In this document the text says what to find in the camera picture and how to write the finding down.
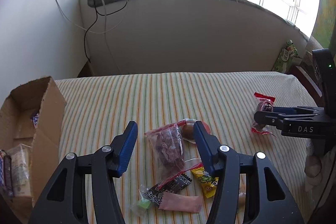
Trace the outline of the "gloved hand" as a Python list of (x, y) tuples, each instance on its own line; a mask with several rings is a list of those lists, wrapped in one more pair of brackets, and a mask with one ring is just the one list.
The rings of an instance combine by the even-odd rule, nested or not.
[(317, 148), (313, 140), (309, 139), (306, 143), (306, 161), (305, 161), (305, 190), (321, 191), (326, 185), (327, 178), (331, 171), (331, 166), (335, 156), (335, 146), (324, 156), (317, 155)]

